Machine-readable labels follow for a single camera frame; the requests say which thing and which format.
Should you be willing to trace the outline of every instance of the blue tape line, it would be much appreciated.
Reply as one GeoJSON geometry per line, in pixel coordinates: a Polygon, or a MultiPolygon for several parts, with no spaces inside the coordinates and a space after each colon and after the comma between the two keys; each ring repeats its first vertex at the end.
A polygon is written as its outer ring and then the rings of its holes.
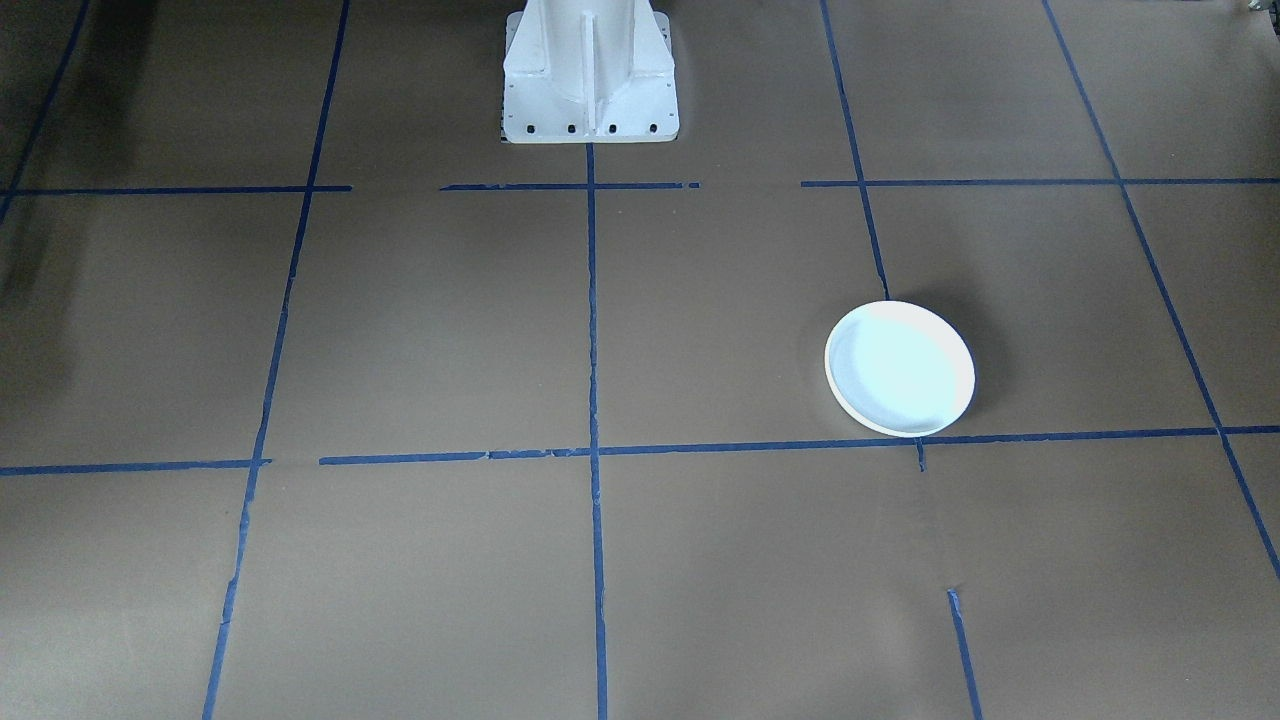
{"type": "Polygon", "coordinates": [[[951,603],[951,621],[955,624],[956,642],[960,644],[960,664],[964,666],[964,683],[969,688],[969,706],[973,708],[973,720],[982,720],[978,679],[973,674],[973,659],[969,656],[969,637],[964,630],[964,616],[960,614],[960,596],[955,588],[947,589],[947,602],[951,603]]]}
{"type": "Polygon", "coordinates": [[[595,190],[684,190],[682,182],[599,182],[595,190]]]}
{"type": "MultiPolygon", "coordinates": [[[[963,178],[963,179],[879,179],[865,181],[867,187],[1057,187],[1116,184],[1103,178],[963,178]]],[[[858,181],[801,181],[800,187],[858,187],[858,181]]]]}
{"type": "MultiPolygon", "coordinates": [[[[271,401],[275,395],[275,382],[280,372],[280,355],[284,351],[284,333],[289,324],[289,299],[293,293],[293,281],[298,273],[298,258],[302,254],[302,241],[307,232],[307,218],[311,213],[310,190],[316,184],[316,176],[320,170],[320,152],[324,147],[325,127],[329,122],[329,106],[333,102],[333,88],[338,81],[338,63],[342,59],[342,42],[347,33],[347,18],[351,13],[351,0],[343,0],[342,15],[338,18],[338,37],[333,45],[333,59],[329,63],[329,81],[325,86],[324,101],[320,104],[320,120],[316,124],[316,140],[311,149],[311,169],[307,173],[308,190],[302,195],[302,209],[298,213],[298,231],[293,238],[293,255],[289,259],[289,277],[284,283],[284,299],[280,301],[280,319],[275,328],[275,345],[271,350],[271,365],[266,374],[266,391],[262,393],[262,421],[253,441],[253,459],[262,457],[266,445],[266,429],[271,419],[271,401]]],[[[201,714],[202,720],[212,720],[214,705],[218,701],[218,684],[223,673],[223,659],[227,655],[227,635],[230,630],[232,615],[236,609],[236,592],[239,588],[241,568],[244,560],[244,547],[248,541],[250,506],[253,503],[253,495],[257,491],[259,465],[253,464],[248,470],[248,480],[244,483],[244,503],[241,506],[239,537],[236,542],[236,570],[227,583],[227,596],[223,598],[223,619],[218,626],[218,642],[214,646],[214,661],[209,671],[209,687],[205,691],[205,707],[201,714]]]]}
{"type": "Polygon", "coordinates": [[[465,462],[484,460],[488,452],[406,452],[399,455],[334,455],[321,457],[320,465],[396,465],[401,462],[465,462]]]}
{"type": "Polygon", "coordinates": [[[1125,184],[1280,184],[1280,178],[1125,178],[1125,184]]]}
{"type": "Polygon", "coordinates": [[[1271,542],[1271,533],[1267,532],[1267,524],[1262,520],[1258,503],[1253,500],[1253,491],[1249,489],[1249,483],[1244,479],[1244,470],[1240,469],[1240,462],[1235,457],[1235,450],[1231,448],[1231,438],[1224,433],[1221,439],[1222,451],[1226,452],[1226,460],[1231,464],[1231,471],[1235,473],[1235,484],[1240,488],[1244,505],[1249,509],[1249,516],[1253,518],[1253,527],[1257,528],[1258,537],[1262,538],[1262,548],[1267,553],[1267,560],[1271,561],[1271,570],[1275,573],[1276,579],[1280,580],[1280,557],[1276,556],[1276,546],[1271,542]]]}
{"type": "Polygon", "coordinates": [[[227,187],[59,187],[18,190],[15,196],[61,197],[67,195],[276,195],[300,192],[351,192],[349,184],[264,184],[227,187]]]}
{"type": "Polygon", "coordinates": [[[790,442],[726,442],[726,443],[695,443],[695,445],[631,445],[602,447],[600,455],[671,455],[671,454],[703,454],[703,452],[763,452],[772,450],[836,450],[851,447],[895,447],[910,446],[911,438],[859,438],[859,439],[817,439],[817,441],[790,441],[790,442]]]}
{"type": "Polygon", "coordinates": [[[929,436],[920,438],[924,445],[996,445],[1005,442],[1071,442],[1091,439],[1138,439],[1161,437],[1216,436],[1213,428],[1156,428],[1143,430],[1097,430],[1069,433],[1010,433],[989,436],[929,436]]]}
{"type": "Polygon", "coordinates": [[[440,192],[527,192],[538,190],[586,190],[580,182],[525,182],[509,184],[447,184],[440,192]]]}
{"type": "MultiPolygon", "coordinates": [[[[13,178],[9,181],[10,188],[22,187],[22,176],[27,172],[27,164],[31,163],[31,156],[36,152],[36,140],[45,128],[45,120],[49,119],[54,99],[58,97],[58,88],[61,86],[63,78],[67,76],[67,68],[72,63],[72,55],[76,53],[76,44],[79,42],[81,31],[84,28],[84,18],[88,15],[88,4],[90,0],[82,0],[81,9],[76,14],[76,22],[72,24],[72,35],[67,38],[67,46],[63,49],[63,56],[58,61],[58,69],[54,70],[54,79],[49,83],[49,91],[45,92],[45,101],[40,104],[40,111],[36,113],[36,122],[32,123],[31,132],[27,133],[27,142],[22,146],[22,154],[18,155],[18,164],[14,167],[13,178]]],[[[13,205],[14,196],[14,192],[8,191],[4,200],[0,200],[0,225],[4,224],[4,219],[9,215],[9,206],[13,205]]]]}
{"type": "Polygon", "coordinates": [[[582,457],[586,447],[553,447],[549,450],[489,450],[471,452],[406,452],[396,455],[333,455],[320,459],[320,465],[396,465],[404,462],[466,462],[472,460],[529,460],[538,457],[582,457]]]}
{"type": "MultiPolygon", "coordinates": [[[[682,182],[526,182],[507,184],[447,184],[440,192],[527,192],[539,190],[682,190],[682,182]]],[[[701,183],[689,183],[701,187],[701,183]]]]}
{"type": "Polygon", "coordinates": [[[218,685],[223,676],[223,660],[227,657],[227,635],[230,632],[232,612],[236,607],[236,592],[239,589],[241,566],[244,562],[244,546],[248,541],[248,509],[253,503],[253,495],[257,492],[257,465],[248,469],[248,482],[244,483],[244,502],[241,505],[239,532],[236,538],[236,568],[232,579],[227,583],[227,594],[223,596],[223,615],[218,623],[218,641],[214,644],[214,664],[209,670],[209,687],[205,689],[205,707],[201,712],[202,720],[212,720],[214,703],[218,700],[218,685]]]}
{"type": "Polygon", "coordinates": [[[1222,432],[1229,436],[1271,434],[1280,433],[1280,425],[1236,425],[1231,428],[1222,428],[1222,432]]]}
{"type": "Polygon", "coordinates": [[[879,275],[884,300],[892,300],[888,292],[888,278],[884,275],[884,261],[879,251],[879,236],[876,233],[876,218],[872,215],[872,196],[867,191],[867,176],[863,173],[863,156],[858,151],[858,133],[854,132],[854,115],[849,110],[849,94],[845,92],[845,73],[840,69],[840,53],[836,50],[836,35],[831,29],[831,10],[827,0],[819,0],[822,23],[827,29],[827,50],[831,53],[831,69],[836,74],[836,90],[840,91],[840,108],[845,113],[845,132],[849,133],[849,151],[854,158],[854,173],[858,174],[858,192],[863,199],[863,217],[867,220],[867,234],[872,240],[872,255],[876,258],[876,274],[879,275]]]}
{"type": "Polygon", "coordinates": [[[591,555],[595,574],[595,707],[598,720],[609,716],[609,673],[604,628],[604,530],[600,519],[599,336],[595,296],[595,145],[586,145],[586,300],[590,310],[591,384],[588,424],[591,447],[591,555]]]}
{"type": "Polygon", "coordinates": [[[91,465],[26,465],[0,468],[0,478],[23,475],[87,475],[100,473],[163,473],[169,470],[243,470],[270,460],[179,460],[172,462],[104,462],[91,465]]]}
{"type": "MultiPolygon", "coordinates": [[[[1080,78],[1080,70],[1076,68],[1075,60],[1071,58],[1071,50],[1066,46],[1066,37],[1062,36],[1062,28],[1057,23],[1053,8],[1050,6],[1048,0],[1041,0],[1041,4],[1044,6],[1044,13],[1048,17],[1050,26],[1053,28],[1053,36],[1057,38],[1057,45],[1062,50],[1062,58],[1066,60],[1066,67],[1071,72],[1071,79],[1075,82],[1075,90],[1080,94],[1084,109],[1089,114],[1089,122],[1093,123],[1093,132],[1098,136],[1098,143],[1102,146],[1102,154],[1106,156],[1107,164],[1111,167],[1111,174],[1117,182],[1120,182],[1120,167],[1116,164],[1115,155],[1111,152],[1111,143],[1107,142],[1106,133],[1102,132],[1102,123],[1098,120],[1098,114],[1093,109],[1089,94],[1084,90],[1084,81],[1080,78]]],[[[1151,266],[1151,274],[1156,279],[1156,286],[1160,288],[1160,296],[1165,301],[1165,309],[1169,311],[1169,318],[1172,320],[1174,329],[1178,332],[1178,340],[1183,346],[1183,352],[1187,355],[1187,361],[1190,364],[1192,373],[1196,375],[1196,384],[1199,387],[1201,395],[1204,398],[1204,406],[1208,409],[1210,418],[1213,420],[1213,427],[1221,428],[1222,420],[1217,414],[1217,407],[1213,406],[1213,398],[1210,396],[1208,386],[1204,383],[1204,378],[1201,374],[1199,363],[1196,361],[1196,354],[1192,352],[1190,342],[1187,340],[1187,332],[1183,329],[1181,320],[1178,319],[1178,310],[1174,309],[1172,297],[1169,295],[1169,288],[1165,287],[1165,278],[1161,275],[1160,266],[1156,263],[1156,256],[1151,251],[1151,245],[1147,242],[1147,233],[1142,229],[1142,222],[1138,219],[1138,211],[1133,206],[1133,199],[1129,197],[1129,191],[1125,188],[1123,182],[1120,182],[1120,195],[1124,197],[1125,209],[1129,213],[1130,222],[1133,222],[1133,229],[1138,234],[1138,241],[1142,243],[1143,255],[1147,256],[1147,264],[1151,266]]]]}
{"type": "MultiPolygon", "coordinates": [[[[1111,165],[1111,173],[1119,181],[1121,177],[1120,167],[1116,164],[1115,155],[1111,152],[1111,145],[1107,142],[1106,133],[1102,132],[1102,123],[1098,122],[1098,115],[1093,111],[1093,104],[1089,101],[1089,95],[1084,90],[1084,82],[1080,79],[1080,73],[1075,65],[1075,60],[1071,59],[1071,51],[1066,46],[1066,38],[1062,36],[1062,28],[1057,23],[1053,8],[1050,6],[1048,0],[1041,0],[1041,3],[1044,5],[1044,13],[1048,15],[1048,22],[1053,27],[1053,35],[1057,37],[1059,46],[1062,49],[1062,58],[1066,59],[1066,65],[1071,70],[1071,78],[1075,81],[1075,87],[1080,92],[1080,100],[1084,101],[1084,108],[1089,113],[1089,120],[1093,123],[1093,129],[1098,136],[1098,142],[1102,145],[1102,151],[1107,158],[1107,163],[1111,165]]],[[[1204,400],[1204,407],[1208,410],[1210,418],[1213,420],[1215,430],[1221,437],[1222,451],[1226,454],[1228,462],[1231,465],[1231,471],[1235,473],[1235,480],[1240,488],[1240,495],[1244,497],[1244,503],[1249,510],[1249,515],[1253,518],[1253,524],[1258,530],[1258,537],[1267,552],[1267,557],[1271,560],[1271,568],[1275,570],[1276,578],[1280,579],[1280,561],[1276,559],[1276,551],[1271,542],[1271,534],[1267,532],[1266,523],[1263,523],[1262,515],[1258,512],[1257,505],[1253,501],[1253,493],[1249,491],[1249,484],[1244,478],[1244,471],[1240,469],[1240,465],[1235,459],[1235,452],[1231,450],[1230,439],[1222,428],[1222,419],[1217,413],[1217,407],[1213,405],[1213,397],[1210,395],[1208,384],[1204,382],[1204,375],[1201,373],[1199,363],[1197,363],[1196,354],[1192,351],[1187,331],[1183,328],[1183,323],[1178,318],[1178,310],[1174,307],[1174,300],[1169,295],[1169,288],[1165,286],[1165,278],[1160,272],[1160,265],[1156,263],[1156,255],[1151,250],[1151,243],[1147,242],[1147,233],[1143,231],[1142,222],[1138,219],[1138,211],[1133,206],[1133,199],[1129,196],[1129,190],[1123,182],[1120,183],[1120,195],[1124,197],[1125,209],[1129,211],[1129,219],[1133,222],[1133,229],[1138,234],[1138,242],[1142,243],[1142,252],[1146,255],[1147,264],[1151,266],[1151,274],[1156,279],[1156,287],[1160,288],[1160,296],[1165,301],[1165,310],[1169,311],[1169,319],[1172,322],[1174,329],[1178,333],[1178,341],[1181,343],[1183,352],[1187,355],[1187,363],[1192,366],[1192,374],[1196,377],[1196,384],[1199,387],[1201,396],[1204,400]]]]}
{"type": "MultiPolygon", "coordinates": [[[[1249,428],[1229,428],[1225,432],[1244,433],[1280,433],[1280,425],[1257,425],[1249,428]]],[[[627,455],[699,455],[717,452],[767,452],[788,450],[852,450],[860,447],[908,447],[915,446],[923,450],[927,445],[998,445],[1014,442],[1073,442],[1073,441],[1100,441],[1100,439],[1142,439],[1162,437],[1211,437],[1216,436],[1213,428],[1156,428],[1139,430],[1098,430],[1098,432],[1061,432],[1061,433],[1018,433],[1018,434],[987,434],[987,436],[929,436],[923,438],[850,438],[850,439],[813,439],[813,441],[778,441],[778,442],[726,442],[726,443],[687,443],[687,445],[617,445],[598,446],[595,452],[602,456],[627,456],[627,455]]],[[[401,455],[339,455],[320,459],[321,465],[381,465],[394,462],[453,462],[466,460],[522,460],[538,457],[585,457],[590,456],[590,447],[557,447],[550,450],[490,450],[471,452],[419,452],[401,455]]]]}

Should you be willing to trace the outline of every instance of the white plate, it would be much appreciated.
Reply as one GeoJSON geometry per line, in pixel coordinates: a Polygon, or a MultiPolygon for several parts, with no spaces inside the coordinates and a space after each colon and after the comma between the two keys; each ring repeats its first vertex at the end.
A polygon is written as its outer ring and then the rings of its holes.
{"type": "Polygon", "coordinates": [[[884,300],[845,315],[831,331],[827,382],[841,407],[895,437],[933,434],[973,400],[973,356],[933,313],[884,300]]]}

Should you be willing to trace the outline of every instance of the grid square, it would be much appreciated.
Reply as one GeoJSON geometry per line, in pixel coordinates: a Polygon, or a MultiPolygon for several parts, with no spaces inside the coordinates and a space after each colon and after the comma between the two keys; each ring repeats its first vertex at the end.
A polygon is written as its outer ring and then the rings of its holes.
{"type": "Polygon", "coordinates": [[[911,448],[605,457],[609,716],[961,717],[911,448]]]}
{"type": "Polygon", "coordinates": [[[1114,187],[872,190],[895,297],[969,343],[978,388],[947,434],[1207,427],[1114,187]]]}
{"type": "Polygon", "coordinates": [[[1233,436],[1231,450],[1274,543],[1280,539],[1280,434],[1233,436]]]}
{"type": "Polygon", "coordinates": [[[198,717],[244,470],[0,478],[6,717],[198,717]]]}
{"type": "Polygon", "coordinates": [[[812,0],[655,3],[671,15],[680,138],[596,149],[607,182],[852,176],[822,13],[812,0]]]}
{"type": "Polygon", "coordinates": [[[835,3],[831,19],[868,178],[1111,177],[1039,3],[835,3]]]}
{"type": "Polygon", "coordinates": [[[1222,423],[1280,423],[1280,186],[1129,193],[1222,423]]]}
{"type": "Polygon", "coordinates": [[[1216,438],[929,450],[991,717],[1266,717],[1280,585],[1216,438]]]}
{"type": "Polygon", "coordinates": [[[79,6],[79,0],[0,4],[0,187],[18,169],[79,6]]]}
{"type": "Polygon", "coordinates": [[[858,191],[602,192],[604,445],[870,437],[827,387],[827,334],[881,299],[858,191]]]}
{"type": "Polygon", "coordinates": [[[522,6],[353,4],[325,131],[323,182],[379,192],[585,182],[580,145],[500,142],[507,14],[522,6]]]}
{"type": "Polygon", "coordinates": [[[252,455],[298,202],[14,201],[0,465],[252,455]]]}
{"type": "Polygon", "coordinates": [[[316,197],[271,457],[582,447],[584,192],[316,197]]]}
{"type": "Polygon", "coordinates": [[[585,460],[273,464],[241,578],[219,719],[595,717],[585,460]]]}
{"type": "Polygon", "coordinates": [[[1052,5],[1124,177],[1280,174],[1266,13],[1222,1],[1052,5]]]}
{"type": "Polygon", "coordinates": [[[99,3],[26,188],[306,182],[338,3],[99,3]]]}

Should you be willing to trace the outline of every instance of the blue painter's tape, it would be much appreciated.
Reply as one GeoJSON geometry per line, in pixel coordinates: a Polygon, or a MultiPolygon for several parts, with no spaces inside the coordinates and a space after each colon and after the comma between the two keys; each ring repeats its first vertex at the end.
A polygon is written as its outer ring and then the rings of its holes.
{"type": "Polygon", "coordinates": [[[947,589],[947,602],[951,603],[951,621],[956,628],[956,642],[960,644],[960,664],[964,666],[964,682],[969,688],[969,706],[973,720],[982,720],[982,701],[978,698],[978,679],[973,674],[973,659],[969,656],[969,637],[964,629],[964,616],[960,614],[960,596],[955,588],[947,589]]]}
{"type": "Polygon", "coordinates": [[[600,182],[595,190],[684,190],[682,182],[600,182]]]}
{"type": "Polygon", "coordinates": [[[910,446],[911,438],[882,437],[859,439],[815,439],[815,441],[786,441],[786,442],[726,442],[726,443],[696,443],[696,445],[631,445],[602,447],[600,455],[669,455],[669,454],[700,454],[700,452],[762,452],[771,450],[835,450],[851,447],[895,447],[910,446]]]}
{"type": "Polygon", "coordinates": [[[858,187],[858,181],[800,181],[800,187],[858,187]]]}
{"type": "Polygon", "coordinates": [[[302,192],[351,192],[349,184],[266,184],[225,187],[63,187],[47,190],[19,190],[14,195],[26,197],[61,197],[69,195],[136,196],[136,195],[285,195],[302,192]]]}
{"type": "Polygon", "coordinates": [[[863,156],[858,151],[858,133],[854,131],[854,115],[849,109],[849,94],[845,92],[845,73],[840,69],[840,53],[836,50],[836,33],[831,29],[831,10],[827,0],[819,0],[822,23],[827,31],[827,51],[831,54],[831,69],[836,76],[836,90],[840,94],[840,106],[845,113],[845,132],[849,135],[849,151],[854,159],[854,173],[858,176],[858,191],[863,199],[863,218],[867,220],[867,234],[872,241],[872,255],[876,259],[876,274],[879,275],[884,300],[892,300],[888,292],[888,278],[884,275],[884,261],[879,251],[879,236],[876,233],[876,218],[872,214],[872,197],[867,192],[867,174],[863,173],[863,156]]]}
{"type": "Polygon", "coordinates": [[[440,192],[527,192],[539,190],[682,190],[682,182],[525,182],[507,184],[447,184],[440,192]]]}
{"type": "MultiPolygon", "coordinates": [[[[316,138],[311,149],[311,168],[307,173],[307,187],[314,188],[316,176],[320,172],[320,152],[324,147],[325,127],[329,120],[329,108],[333,104],[333,88],[338,79],[338,64],[342,59],[342,44],[347,33],[347,18],[351,14],[351,0],[343,0],[342,15],[338,19],[338,36],[333,44],[333,58],[329,61],[329,79],[325,85],[324,101],[320,104],[320,119],[316,123],[316,138]]],[[[284,334],[289,323],[289,299],[293,293],[293,281],[298,273],[298,259],[302,254],[302,242],[307,232],[307,219],[311,211],[311,197],[314,192],[307,190],[302,195],[302,209],[298,213],[298,231],[293,238],[293,255],[289,259],[289,277],[284,283],[284,299],[280,301],[280,319],[275,329],[275,343],[271,350],[271,365],[266,375],[266,391],[262,393],[262,420],[253,441],[253,457],[261,459],[266,445],[266,430],[271,419],[271,401],[275,395],[275,383],[280,372],[280,356],[284,351],[284,334]]],[[[218,685],[221,680],[223,660],[227,655],[227,639],[230,633],[232,615],[236,609],[236,592],[239,587],[241,566],[244,560],[244,547],[248,542],[250,507],[253,503],[253,495],[257,489],[259,465],[255,464],[248,470],[248,479],[244,484],[244,503],[241,506],[239,538],[236,544],[236,570],[227,583],[227,596],[223,600],[223,620],[218,628],[218,641],[214,646],[214,661],[209,670],[209,685],[205,689],[205,705],[201,714],[202,720],[212,720],[214,706],[218,702],[218,685]]]]}
{"type": "Polygon", "coordinates": [[[1108,186],[1116,184],[1107,178],[972,178],[972,179],[905,179],[905,181],[867,181],[868,187],[1059,187],[1059,186],[1108,186]]]}
{"type": "Polygon", "coordinates": [[[321,457],[321,465],[394,465],[401,462],[462,462],[484,460],[488,452],[407,452],[401,455],[335,455],[321,457]]]}
{"type": "Polygon", "coordinates": [[[800,181],[800,187],[1056,187],[1108,184],[1280,184],[1280,178],[938,178],[800,181]]]}
{"type": "MultiPolygon", "coordinates": [[[[1236,434],[1280,433],[1280,425],[1256,425],[1226,428],[1224,432],[1236,434]]],[[[908,447],[924,450],[927,445],[998,445],[1015,442],[1079,442],[1101,439],[1140,439],[1162,437],[1211,437],[1213,428],[1155,428],[1138,430],[1098,430],[1065,433],[1011,433],[989,436],[929,436],[923,438],[852,438],[852,439],[814,439],[778,442],[726,442],[726,443],[686,443],[686,445],[618,445],[599,446],[599,456],[626,455],[678,455],[716,452],[765,452],[788,450],[852,450],[860,447],[908,447]]],[[[590,447],[558,447],[549,450],[493,450],[474,452],[421,452],[402,455],[342,455],[320,459],[320,465],[383,465],[394,462],[456,462],[467,460],[520,460],[538,457],[586,457],[590,447]]]]}
{"type": "MultiPolygon", "coordinates": [[[[1117,181],[1120,181],[1120,167],[1116,164],[1115,155],[1111,152],[1111,145],[1107,142],[1106,133],[1102,132],[1102,124],[1098,122],[1098,115],[1093,111],[1093,104],[1089,101],[1089,95],[1084,90],[1084,82],[1080,79],[1080,73],[1075,65],[1075,60],[1071,59],[1071,51],[1066,46],[1066,38],[1062,35],[1062,28],[1057,23],[1057,17],[1053,14],[1053,8],[1050,5],[1050,0],[1041,0],[1041,4],[1044,6],[1048,22],[1053,27],[1053,35],[1057,37],[1059,46],[1062,50],[1062,58],[1066,60],[1066,65],[1071,70],[1071,78],[1075,81],[1075,87],[1080,94],[1080,100],[1084,102],[1084,109],[1088,111],[1089,120],[1093,123],[1093,129],[1098,136],[1098,142],[1102,145],[1102,151],[1107,158],[1107,163],[1111,165],[1111,173],[1117,181]]],[[[1138,242],[1142,245],[1142,252],[1147,258],[1147,265],[1151,268],[1151,274],[1156,281],[1156,287],[1160,290],[1160,296],[1165,301],[1165,310],[1169,313],[1169,319],[1172,322],[1174,331],[1178,333],[1178,341],[1183,346],[1183,354],[1187,355],[1187,363],[1190,365],[1192,374],[1196,377],[1196,386],[1199,388],[1201,396],[1204,400],[1204,407],[1208,410],[1210,419],[1213,420],[1215,432],[1217,432],[1221,437],[1222,451],[1226,454],[1228,462],[1231,465],[1231,471],[1235,473],[1240,495],[1244,497],[1245,506],[1249,509],[1249,514],[1257,527],[1258,537],[1267,552],[1267,557],[1271,560],[1271,566],[1275,570],[1276,578],[1280,579],[1280,561],[1276,560],[1276,551],[1271,542],[1271,536],[1267,533],[1266,524],[1262,521],[1262,515],[1258,514],[1257,505],[1253,501],[1253,493],[1249,491],[1244,473],[1240,470],[1239,462],[1235,459],[1235,452],[1231,450],[1230,437],[1222,428],[1222,418],[1219,415],[1217,407],[1213,405],[1213,397],[1210,395],[1208,384],[1204,382],[1204,375],[1201,373],[1199,363],[1197,363],[1196,354],[1192,351],[1187,331],[1183,328],[1183,323],[1178,318],[1178,310],[1174,307],[1174,300],[1169,293],[1169,288],[1165,286],[1165,278],[1160,272],[1160,265],[1156,263],[1156,255],[1151,250],[1151,243],[1147,241],[1147,233],[1142,228],[1138,211],[1134,209],[1133,199],[1129,196],[1129,188],[1124,182],[1120,183],[1120,195],[1124,199],[1125,210],[1129,213],[1129,220],[1133,223],[1133,229],[1138,234],[1138,242]]]]}
{"type": "Polygon", "coordinates": [[[588,447],[552,447],[547,450],[476,450],[471,452],[404,452],[390,455],[333,455],[321,457],[320,465],[396,465],[406,462],[468,462],[475,460],[530,460],[539,457],[586,457],[588,447]]]}
{"type": "Polygon", "coordinates": [[[1272,434],[1280,433],[1280,425],[1236,425],[1233,428],[1222,428],[1222,432],[1229,436],[1272,434]]]}
{"type": "Polygon", "coordinates": [[[525,182],[511,184],[447,184],[440,192],[531,192],[540,190],[586,190],[580,182],[525,182]]]}
{"type": "Polygon", "coordinates": [[[105,462],[93,465],[27,465],[0,468],[0,478],[23,475],[87,475],[100,473],[164,473],[172,470],[242,470],[270,460],[180,460],[173,462],[105,462]]]}
{"type": "Polygon", "coordinates": [[[995,445],[1002,442],[1071,442],[1089,439],[1135,439],[1158,437],[1216,436],[1213,428],[1156,428],[1143,430],[1098,430],[1078,433],[1010,433],[992,436],[929,436],[920,438],[924,445],[995,445]]]}
{"type": "Polygon", "coordinates": [[[1125,184],[1280,184],[1280,178],[1125,178],[1125,184]]]}
{"type": "Polygon", "coordinates": [[[595,707],[596,719],[609,716],[609,671],[604,625],[604,529],[600,518],[600,421],[599,421],[599,315],[595,273],[595,146],[586,145],[586,301],[589,309],[589,354],[591,380],[588,392],[588,427],[591,465],[591,556],[595,577],[595,707]]]}
{"type": "Polygon", "coordinates": [[[1249,483],[1244,478],[1244,470],[1240,469],[1240,462],[1235,457],[1235,450],[1231,447],[1231,438],[1222,434],[1222,451],[1226,452],[1226,460],[1231,464],[1231,471],[1235,473],[1235,484],[1240,488],[1240,496],[1244,497],[1244,506],[1249,509],[1249,516],[1253,518],[1253,527],[1258,530],[1258,537],[1262,539],[1262,550],[1267,553],[1267,560],[1271,561],[1271,570],[1275,573],[1276,579],[1280,580],[1280,557],[1276,556],[1276,546],[1271,542],[1271,533],[1267,532],[1267,524],[1262,519],[1262,512],[1258,511],[1258,503],[1253,500],[1253,491],[1249,489],[1249,483]]]}
{"type": "MultiPolygon", "coordinates": [[[[40,137],[40,132],[45,128],[45,122],[49,119],[49,111],[54,106],[54,99],[58,97],[58,88],[63,83],[63,78],[67,77],[67,67],[70,65],[72,55],[76,53],[76,45],[79,42],[81,31],[84,29],[84,18],[88,15],[90,0],[82,0],[79,12],[76,14],[76,22],[72,24],[70,37],[67,38],[67,46],[63,47],[63,56],[58,61],[58,69],[54,70],[54,79],[49,83],[49,91],[45,92],[45,101],[40,104],[40,111],[36,113],[36,122],[31,126],[31,132],[27,133],[27,142],[22,146],[22,152],[18,155],[18,164],[14,167],[13,177],[9,181],[10,188],[22,187],[22,176],[27,172],[27,164],[31,163],[31,156],[36,151],[36,140],[40,137]]],[[[9,215],[9,208],[13,205],[13,199],[15,192],[6,192],[4,200],[0,200],[0,224],[4,224],[4,219],[9,215]]]]}

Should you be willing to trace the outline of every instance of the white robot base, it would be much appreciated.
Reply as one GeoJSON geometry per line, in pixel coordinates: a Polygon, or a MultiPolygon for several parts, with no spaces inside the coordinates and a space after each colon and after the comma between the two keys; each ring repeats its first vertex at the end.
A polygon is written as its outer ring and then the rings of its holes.
{"type": "Polygon", "coordinates": [[[649,0],[529,0],[507,18],[503,137],[664,142],[680,132],[671,20],[649,0]]]}

